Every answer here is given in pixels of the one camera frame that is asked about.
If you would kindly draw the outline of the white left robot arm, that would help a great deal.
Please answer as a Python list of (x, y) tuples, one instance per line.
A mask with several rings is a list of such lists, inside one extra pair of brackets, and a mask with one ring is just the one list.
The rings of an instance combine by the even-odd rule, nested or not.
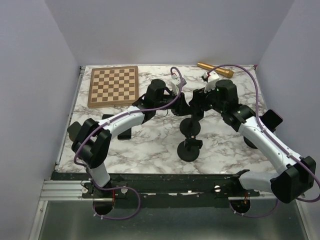
[(73, 142), (71, 149), (75, 153), (74, 163), (85, 167), (95, 183), (93, 191), (99, 197), (107, 197), (111, 191), (111, 177), (104, 164), (111, 141), (132, 127), (146, 123), (159, 110), (171, 110), (173, 113), (186, 110), (187, 103), (182, 91), (184, 85), (186, 80), (177, 77), (165, 94), (168, 90), (165, 82), (153, 79), (146, 93), (127, 110), (100, 121), (92, 118), (83, 124), (76, 121), (68, 128)]

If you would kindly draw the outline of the small black dark mount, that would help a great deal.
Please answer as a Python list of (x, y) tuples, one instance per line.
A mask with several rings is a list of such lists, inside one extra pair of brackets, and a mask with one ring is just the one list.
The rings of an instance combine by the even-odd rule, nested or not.
[(67, 128), (68, 137), (72, 142), (75, 141), (81, 127), (82, 125), (79, 122), (75, 121)]

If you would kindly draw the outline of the black mounting rail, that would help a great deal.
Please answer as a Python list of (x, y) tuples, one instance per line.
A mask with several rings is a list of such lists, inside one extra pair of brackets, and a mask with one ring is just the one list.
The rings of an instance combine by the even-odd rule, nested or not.
[(102, 191), (91, 182), (82, 189), (84, 199), (113, 204), (117, 209), (141, 208), (228, 208), (229, 201), (258, 197), (245, 190), (231, 174), (110, 174)]

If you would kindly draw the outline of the black phone red case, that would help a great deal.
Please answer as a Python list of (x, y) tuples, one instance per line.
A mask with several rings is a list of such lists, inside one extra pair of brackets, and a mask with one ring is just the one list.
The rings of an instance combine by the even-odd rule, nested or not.
[(271, 132), (274, 132), (276, 127), (283, 122), (283, 118), (272, 109), (268, 109), (260, 116), (260, 120)]

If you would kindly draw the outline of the wooden chessboard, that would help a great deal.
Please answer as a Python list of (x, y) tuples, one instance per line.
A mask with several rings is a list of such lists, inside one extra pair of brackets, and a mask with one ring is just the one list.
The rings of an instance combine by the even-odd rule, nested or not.
[(93, 68), (87, 106), (108, 108), (130, 106), (139, 98), (137, 66)]

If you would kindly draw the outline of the gold cylinder tube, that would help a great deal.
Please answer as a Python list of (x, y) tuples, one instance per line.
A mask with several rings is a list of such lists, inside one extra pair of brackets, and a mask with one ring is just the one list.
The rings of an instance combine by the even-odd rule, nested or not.
[(219, 75), (222, 75), (226, 78), (232, 78), (233, 75), (234, 75), (234, 72), (232, 70), (229, 70), (229, 69), (225, 69), (225, 68), (217, 68), (216, 66), (213, 66), (211, 64), (208, 64), (208, 63), (204, 63), (204, 62), (198, 62), (197, 63), (197, 66), (199, 68), (202, 68), (204, 70), (211, 70), (213, 68), (215, 68), (215, 72)]

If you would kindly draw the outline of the black phone blue edge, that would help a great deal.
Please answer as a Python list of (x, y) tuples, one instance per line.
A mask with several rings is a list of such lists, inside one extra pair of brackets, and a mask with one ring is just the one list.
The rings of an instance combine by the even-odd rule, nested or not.
[(113, 116), (114, 116), (113, 114), (104, 114), (101, 119), (105, 120), (105, 119), (108, 119), (108, 118), (112, 118)]

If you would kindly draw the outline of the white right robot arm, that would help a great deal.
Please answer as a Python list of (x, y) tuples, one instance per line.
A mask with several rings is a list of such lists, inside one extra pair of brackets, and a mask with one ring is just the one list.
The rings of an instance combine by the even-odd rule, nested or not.
[(203, 112), (215, 110), (223, 121), (253, 144), (271, 162), (275, 174), (244, 170), (230, 183), (230, 191), (241, 196), (247, 190), (273, 193), (281, 202), (290, 203), (314, 185), (316, 161), (302, 157), (286, 146), (256, 112), (239, 103), (236, 85), (228, 79), (209, 82), (193, 91), (189, 104)]

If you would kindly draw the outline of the black phone stand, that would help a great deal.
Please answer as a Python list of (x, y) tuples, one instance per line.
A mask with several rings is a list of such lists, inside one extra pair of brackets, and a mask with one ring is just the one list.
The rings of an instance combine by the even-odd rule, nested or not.
[(202, 140), (196, 139), (193, 135), (188, 136), (178, 145), (177, 155), (185, 162), (193, 162), (199, 157), (202, 146)]
[(245, 136), (243, 137), (243, 140), (245, 142), (245, 144), (250, 147), (251, 149), (257, 149), (257, 147)]
[(179, 129), (184, 136), (197, 136), (201, 131), (201, 125), (198, 121), (193, 121), (191, 117), (188, 117), (181, 121)]

